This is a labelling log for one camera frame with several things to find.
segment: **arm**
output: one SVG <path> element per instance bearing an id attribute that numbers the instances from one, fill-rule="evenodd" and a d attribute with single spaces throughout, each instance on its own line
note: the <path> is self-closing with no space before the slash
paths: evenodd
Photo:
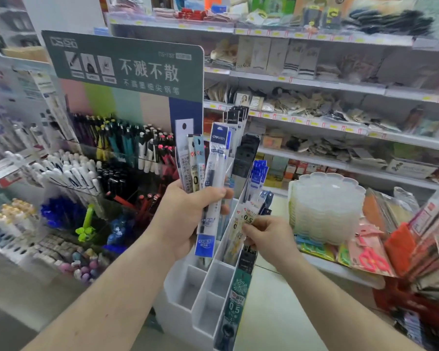
<path id="1" fill-rule="evenodd" d="M 192 248 L 203 208 L 232 196 L 213 187 L 187 194 L 180 181 L 170 184 L 143 235 L 23 351 L 129 350 L 172 265 Z"/>
<path id="2" fill-rule="evenodd" d="M 310 265 L 285 220 L 258 217 L 254 225 L 243 226 L 246 244 L 286 279 L 329 351 L 422 351 Z"/>

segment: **sign icon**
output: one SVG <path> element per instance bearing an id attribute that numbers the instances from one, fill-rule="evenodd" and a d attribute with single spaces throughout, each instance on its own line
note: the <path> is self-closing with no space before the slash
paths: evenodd
<path id="1" fill-rule="evenodd" d="M 66 51 L 65 57 L 67 58 L 68 66 L 71 70 L 82 71 L 80 58 L 78 58 L 78 53 L 72 51 Z"/>
<path id="2" fill-rule="evenodd" d="M 110 57 L 104 57 L 98 55 L 99 68 L 101 69 L 101 74 L 115 76 L 114 68 L 112 66 L 112 59 Z"/>
<path id="3" fill-rule="evenodd" d="M 98 68 L 96 67 L 96 62 L 94 60 L 94 56 L 91 54 L 81 54 L 81 60 L 83 61 L 84 71 L 90 74 L 97 74 Z"/>

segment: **pastel color panel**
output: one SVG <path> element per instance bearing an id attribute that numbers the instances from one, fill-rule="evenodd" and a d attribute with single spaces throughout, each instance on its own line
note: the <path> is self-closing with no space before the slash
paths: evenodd
<path id="1" fill-rule="evenodd" d="M 155 127 L 161 127 L 168 133 L 172 131 L 172 128 L 175 128 L 174 124 L 171 124 L 174 122 L 170 118 L 169 97 L 140 92 L 140 101 L 143 122 L 152 124 Z"/>
<path id="2" fill-rule="evenodd" d="M 116 112 L 116 101 L 112 88 L 103 85 L 83 83 L 89 105 L 96 116 L 107 117 L 109 113 Z"/>
<path id="3" fill-rule="evenodd" d="M 68 102 L 71 112 L 88 113 L 92 114 L 88 98 L 86 97 L 86 91 L 83 82 L 75 80 L 60 79 L 62 89 L 68 96 Z"/>
<path id="4" fill-rule="evenodd" d="M 118 119 L 140 125 L 144 124 L 141 112 L 140 92 L 124 90 L 122 88 L 112 88 L 112 94 L 116 101 Z"/>
<path id="5" fill-rule="evenodd" d="M 193 118 L 193 130 L 195 134 L 203 133 L 203 103 L 177 98 L 169 98 L 171 112 L 171 126 L 176 127 L 176 120 Z"/>

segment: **right hand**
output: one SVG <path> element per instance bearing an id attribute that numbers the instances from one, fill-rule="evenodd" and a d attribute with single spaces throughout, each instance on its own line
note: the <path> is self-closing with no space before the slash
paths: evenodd
<path id="1" fill-rule="evenodd" d="M 299 255 L 293 231 L 281 217 L 257 216 L 254 223 L 243 224 L 242 231 L 247 236 L 244 243 L 277 269 L 285 259 Z"/>

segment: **left hand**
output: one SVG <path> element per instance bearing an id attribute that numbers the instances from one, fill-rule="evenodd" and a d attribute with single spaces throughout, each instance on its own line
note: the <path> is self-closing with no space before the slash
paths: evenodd
<path id="1" fill-rule="evenodd" d="M 203 208 L 211 203 L 233 198 L 231 188 L 206 187 L 194 193 L 182 189 L 181 180 L 171 183 L 143 235 L 150 236 L 167 247 L 174 261 L 187 256 L 195 244 L 192 235 L 202 219 Z M 221 206 L 221 214 L 229 214 L 229 207 Z"/>

